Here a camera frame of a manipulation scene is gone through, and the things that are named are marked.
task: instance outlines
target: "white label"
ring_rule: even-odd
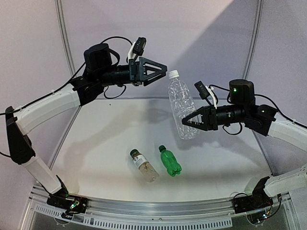
[[[148,162],[148,160],[143,155],[139,155],[133,158],[133,162],[135,163],[136,167],[140,168],[140,166],[145,162]]]

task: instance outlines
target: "plastic bottle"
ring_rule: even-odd
[[[134,164],[145,177],[146,181],[153,182],[159,177],[159,174],[156,172],[153,166],[142,154],[139,153],[139,151],[136,149],[132,150],[130,152],[130,156],[132,157]]]
[[[171,151],[167,150],[164,145],[161,145],[159,147],[159,151],[161,153],[161,161],[166,167],[168,174],[173,177],[179,175],[181,173],[182,168],[177,162],[174,154]]]
[[[182,119],[196,111],[193,97],[190,95],[189,89],[185,82],[179,79],[177,70],[168,73],[171,83],[168,86],[168,96],[171,102],[173,117],[177,126],[178,134],[181,139],[192,139],[199,134],[199,130],[184,126]]]

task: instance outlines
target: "green bottle cap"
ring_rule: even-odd
[[[161,145],[160,147],[159,147],[159,151],[160,152],[162,152],[163,150],[165,150],[166,148],[165,148],[165,146],[164,145]]]
[[[132,157],[134,153],[139,152],[137,149],[134,149],[130,152],[130,156]]]

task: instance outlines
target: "green bottle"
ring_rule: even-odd
[[[176,174],[180,174],[182,168],[180,164],[178,164],[174,154],[167,150],[164,145],[159,147],[159,151],[161,153],[161,161],[163,165],[166,167],[168,174],[171,176],[176,176]]]

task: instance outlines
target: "white table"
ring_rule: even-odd
[[[196,106],[205,101],[196,100]],[[238,124],[229,127],[237,132]],[[158,147],[165,145],[182,166],[169,176]],[[160,177],[143,180],[130,156],[138,149]],[[226,198],[243,192],[252,177],[271,172],[253,133],[238,136],[201,132],[192,140],[178,137],[168,99],[95,100],[78,113],[52,171],[71,194],[140,201],[184,202]]]

